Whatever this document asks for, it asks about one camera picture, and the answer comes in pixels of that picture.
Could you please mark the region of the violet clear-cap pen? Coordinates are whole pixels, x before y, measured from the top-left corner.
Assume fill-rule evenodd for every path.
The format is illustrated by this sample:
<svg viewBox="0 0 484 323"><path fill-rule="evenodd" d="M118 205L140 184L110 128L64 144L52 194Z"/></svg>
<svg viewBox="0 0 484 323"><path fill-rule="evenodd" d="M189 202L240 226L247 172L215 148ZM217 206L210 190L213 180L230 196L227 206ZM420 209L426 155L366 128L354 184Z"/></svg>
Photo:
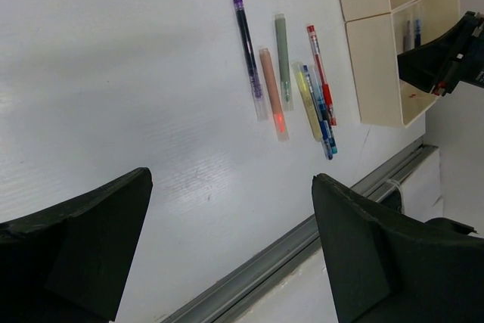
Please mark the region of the violet clear-cap pen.
<svg viewBox="0 0 484 323"><path fill-rule="evenodd" d="M262 85L259 80L259 73L256 66L256 59L253 50L253 44L250 37L250 29L245 13L244 1L233 0L234 12L237 19L237 26L240 33L242 49L244 52L244 59L247 67L247 74L250 80L250 88L253 96L254 107L256 110L256 118L258 121L263 121L268 118L265 106L265 98L262 90Z"/></svg>

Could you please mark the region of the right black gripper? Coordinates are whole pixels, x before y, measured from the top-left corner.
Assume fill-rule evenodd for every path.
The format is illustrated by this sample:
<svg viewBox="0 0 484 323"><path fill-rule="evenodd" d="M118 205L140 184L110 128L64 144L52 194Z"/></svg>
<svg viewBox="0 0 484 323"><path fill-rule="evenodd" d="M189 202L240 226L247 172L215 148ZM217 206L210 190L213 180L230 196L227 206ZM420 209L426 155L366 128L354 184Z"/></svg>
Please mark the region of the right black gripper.
<svg viewBox="0 0 484 323"><path fill-rule="evenodd" d="M483 88L483 15L467 11L444 35L397 57L399 78L424 93L451 94L459 82Z"/></svg>

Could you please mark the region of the grey purple clear pen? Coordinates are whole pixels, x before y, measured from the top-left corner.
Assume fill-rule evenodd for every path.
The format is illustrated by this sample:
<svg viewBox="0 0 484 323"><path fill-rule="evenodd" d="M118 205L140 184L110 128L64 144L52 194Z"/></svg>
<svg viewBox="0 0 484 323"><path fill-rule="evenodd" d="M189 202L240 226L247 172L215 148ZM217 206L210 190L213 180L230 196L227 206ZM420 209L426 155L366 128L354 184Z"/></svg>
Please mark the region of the grey purple clear pen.
<svg viewBox="0 0 484 323"><path fill-rule="evenodd" d="M404 26L404 36L403 36L403 51L410 51L412 49L412 22L410 20L406 21Z"/></svg>

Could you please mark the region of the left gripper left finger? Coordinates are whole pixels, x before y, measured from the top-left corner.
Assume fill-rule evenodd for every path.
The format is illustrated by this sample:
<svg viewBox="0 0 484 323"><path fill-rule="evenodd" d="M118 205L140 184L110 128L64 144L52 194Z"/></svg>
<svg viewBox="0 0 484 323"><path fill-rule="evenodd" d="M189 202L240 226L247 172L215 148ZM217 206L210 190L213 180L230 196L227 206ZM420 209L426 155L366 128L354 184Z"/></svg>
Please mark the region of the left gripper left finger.
<svg viewBox="0 0 484 323"><path fill-rule="evenodd" d="M3 322L113 322L153 188L141 167L1 223Z"/></svg>

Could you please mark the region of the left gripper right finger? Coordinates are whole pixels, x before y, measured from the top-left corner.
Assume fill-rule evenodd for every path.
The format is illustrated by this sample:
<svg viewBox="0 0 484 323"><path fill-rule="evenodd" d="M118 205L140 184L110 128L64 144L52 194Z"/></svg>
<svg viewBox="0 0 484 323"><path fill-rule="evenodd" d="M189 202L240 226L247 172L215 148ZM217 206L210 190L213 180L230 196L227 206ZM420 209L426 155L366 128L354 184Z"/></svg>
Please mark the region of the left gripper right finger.
<svg viewBox="0 0 484 323"><path fill-rule="evenodd" d="M419 222L325 174L312 200L338 321L483 320L483 241L472 228Z"/></svg>

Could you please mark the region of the blue clear-cap pen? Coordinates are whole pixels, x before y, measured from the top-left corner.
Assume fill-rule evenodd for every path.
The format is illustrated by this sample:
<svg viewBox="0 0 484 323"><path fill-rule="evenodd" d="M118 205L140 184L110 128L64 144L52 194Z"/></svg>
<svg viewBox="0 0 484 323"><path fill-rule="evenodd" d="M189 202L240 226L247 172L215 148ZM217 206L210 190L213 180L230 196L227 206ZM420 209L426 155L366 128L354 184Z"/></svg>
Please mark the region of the blue clear-cap pen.
<svg viewBox="0 0 484 323"><path fill-rule="evenodd" d="M422 20L420 17L418 17L414 21L414 47L420 47L421 46L421 30L422 30Z"/></svg>

